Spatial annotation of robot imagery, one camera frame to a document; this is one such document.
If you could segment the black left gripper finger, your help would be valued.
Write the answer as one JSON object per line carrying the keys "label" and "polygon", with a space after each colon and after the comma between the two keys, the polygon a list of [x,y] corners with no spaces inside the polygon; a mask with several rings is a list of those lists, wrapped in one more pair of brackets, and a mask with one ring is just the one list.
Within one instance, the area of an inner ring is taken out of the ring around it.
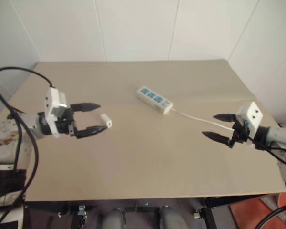
{"label": "black left gripper finger", "polygon": [[75,131],[75,137],[77,139],[80,139],[80,138],[86,138],[86,137],[94,136],[96,134],[101,133],[105,129],[106,129],[106,126],[103,126],[103,125],[89,126],[84,130]]}
{"label": "black left gripper finger", "polygon": [[95,109],[100,108],[101,106],[99,104],[95,103],[78,103],[78,104],[71,104],[70,109],[73,113],[75,112],[90,112]]}

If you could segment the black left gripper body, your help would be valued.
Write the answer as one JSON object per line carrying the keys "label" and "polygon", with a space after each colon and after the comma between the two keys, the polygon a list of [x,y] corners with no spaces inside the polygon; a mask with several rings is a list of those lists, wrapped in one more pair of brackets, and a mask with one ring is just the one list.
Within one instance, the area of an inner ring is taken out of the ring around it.
{"label": "black left gripper body", "polygon": [[75,136],[76,122],[74,119],[74,112],[71,108],[67,108],[61,117],[55,122],[59,134],[66,134]]}

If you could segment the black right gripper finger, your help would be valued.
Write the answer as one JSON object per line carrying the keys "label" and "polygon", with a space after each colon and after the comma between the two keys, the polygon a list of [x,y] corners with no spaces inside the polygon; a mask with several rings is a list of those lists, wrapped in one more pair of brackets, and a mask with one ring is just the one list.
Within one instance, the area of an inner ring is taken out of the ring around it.
{"label": "black right gripper finger", "polygon": [[216,114],[213,118],[223,121],[223,122],[235,122],[236,115],[235,114]]}
{"label": "black right gripper finger", "polygon": [[213,141],[219,142],[219,143],[227,145],[227,146],[229,145],[229,141],[230,141],[229,138],[222,136],[219,133],[210,132],[210,131],[203,131],[202,134],[205,135],[206,137],[208,137],[209,139],[213,140]]}

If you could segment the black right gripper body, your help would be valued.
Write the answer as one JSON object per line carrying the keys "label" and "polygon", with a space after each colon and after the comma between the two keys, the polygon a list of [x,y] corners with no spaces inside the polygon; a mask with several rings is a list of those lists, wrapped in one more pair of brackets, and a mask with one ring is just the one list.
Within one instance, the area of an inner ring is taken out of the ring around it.
{"label": "black right gripper body", "polygon": [[234,147],[235,143],[244,143],[248,140],[249,129],[246,126],[241,125],[239,121],[236,121],[232,126],[233,133],[232,138],[229,140],[228,146]]}

